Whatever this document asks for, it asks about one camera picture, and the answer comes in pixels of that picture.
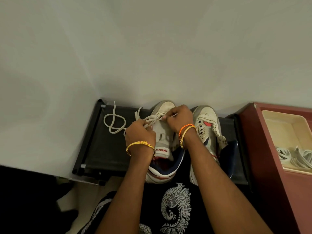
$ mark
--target white pattern on fabric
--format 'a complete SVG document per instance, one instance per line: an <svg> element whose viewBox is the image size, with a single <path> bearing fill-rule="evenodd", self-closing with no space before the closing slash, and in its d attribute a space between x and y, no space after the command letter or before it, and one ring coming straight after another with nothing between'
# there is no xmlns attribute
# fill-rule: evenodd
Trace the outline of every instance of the white pattern on fabric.
<svg viewBox="0 0 312 234"><path fill-rule="evenodd" d="M163 195L161 202L161 212L163 217L171 222L165 223L160 229L163 233L183 234L188 227L191 209L191 193L183 188L182 183L177 183L177 187L172 187Z"/></svg>
<svg viewBox="0 0 312 234"><path fill-rule="evenodd" d="M146 226L144 224L139 224L139 234L152 234L152 230L149 226Z"/></svg>
<svg viewBox="0 0 312 234"><path fill-rule="evenodd" d="M98 215L99 211L103 208L104 205L106 205L107 203L111 202L113 199L106 199L103 200L101 203L99 203L96 206L96 209L93 212L92 218L91 220L88 222L88 224L82 229L81 234L84 234L84 232L88 229L88 227L91 225L92 221L96 218L96 216Z"/></svg>

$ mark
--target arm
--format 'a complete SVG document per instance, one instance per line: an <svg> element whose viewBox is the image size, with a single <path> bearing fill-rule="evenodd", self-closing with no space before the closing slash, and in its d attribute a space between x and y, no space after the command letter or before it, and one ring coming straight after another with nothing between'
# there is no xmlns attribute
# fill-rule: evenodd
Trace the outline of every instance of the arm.
<svg viewBox="0 0 312 234"><path fill-rule="evenodd" d="M184 105L173 108L165 119L175 132L186 124L193 124L192 113ZM214 232L272 233L243 193L217 165L196 130L189 129L184 142Z"/></svg>
<svg viewBox="0 0 312 234"><path fill-rule="evenodd" d="M127 146L133 142L147 141L155 147L156 134L151 127L145 129L144 124L146 122L138 120L126 129ZM154 152L142 144L132 145L129 150L131 159L128 171L96 234L138 234L144 182Z"/></svg>

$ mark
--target gold bangle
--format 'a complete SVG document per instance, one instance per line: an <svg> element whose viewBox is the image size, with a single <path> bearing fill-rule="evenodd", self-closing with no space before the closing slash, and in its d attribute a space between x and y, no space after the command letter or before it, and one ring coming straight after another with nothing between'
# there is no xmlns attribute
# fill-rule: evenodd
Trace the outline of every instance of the gold bangle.
<svg viewBox="0 0 312 234"><path fill-rule="evenodd" d="M197 129L196 129L195 126L189 126L189 127L187 127L187 128L185 129L183 135L181 136L181 140L180 140L180 146L181 146L182 149L184 149L184 147L183 147L183 138L184 138L184 135L185 135L185 133L186 133L190 128L192 128L192 127L194 127L195 130L196 130L196 132L197 132Z"/></svg>
<svg viewBox="0 0 312 234"><path fill-rule="evenodd" d="M131 156L131 154L130 154L129 151L128 151L128 150L129 150L129 147L130 147L131 145L134 145L134 144L143 144L143 145L146 145L146 146L152 148L152 149L154 150L154 155L153 155L153 157L155 157L155 155L156 155L155 148L154 148L150 143L148 143L148 142L146 142L146 141L138 141L138 142L134 142L134 143L129 144L128 147L127 147L127 149L126 149L126 152L127 152L127 154L128 154L129 156Z"/></svg>

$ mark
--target forearm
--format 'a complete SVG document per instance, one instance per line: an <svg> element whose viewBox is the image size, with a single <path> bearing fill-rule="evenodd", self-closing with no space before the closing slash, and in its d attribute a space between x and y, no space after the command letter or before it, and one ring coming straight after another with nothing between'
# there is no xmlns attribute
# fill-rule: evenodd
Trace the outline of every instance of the forearm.
<svg viewBox="0 0 312 234"><path fill-rule="evenodd" d="M150 149L147 153L141 154L141 156L150 157L148 159L130 160L124 180L105 213L96 234L138 234L144 182L153 154Z"/></svg>
<svg viewBox="0 0 312 234"><path fill-rule="evenodd" d="M185 144L214 232L271 233L243 193L217 165L195 131L189 132Z"/></svg>

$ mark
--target person's left hand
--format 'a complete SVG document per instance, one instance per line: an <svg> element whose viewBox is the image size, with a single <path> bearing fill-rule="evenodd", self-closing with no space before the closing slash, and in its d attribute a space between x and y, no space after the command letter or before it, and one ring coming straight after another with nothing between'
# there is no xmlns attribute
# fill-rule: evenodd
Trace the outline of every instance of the person's left hand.
<svg viewBox="0 0 312 234"><path fill-rule="evenodd" d="M138 121L133 122L127 129L126 129L126 146L131 143L138 142L138 141L146 141L150 143L153 147L156 144L156 133L153 131L153 126L148 126L144 128L144 125L147 125L148 122L140 119ZM129 147L129 152L131 157L133 156L148 156L153 155L153 149L150 147L143 145L143 144L135 144Z"/></svg>

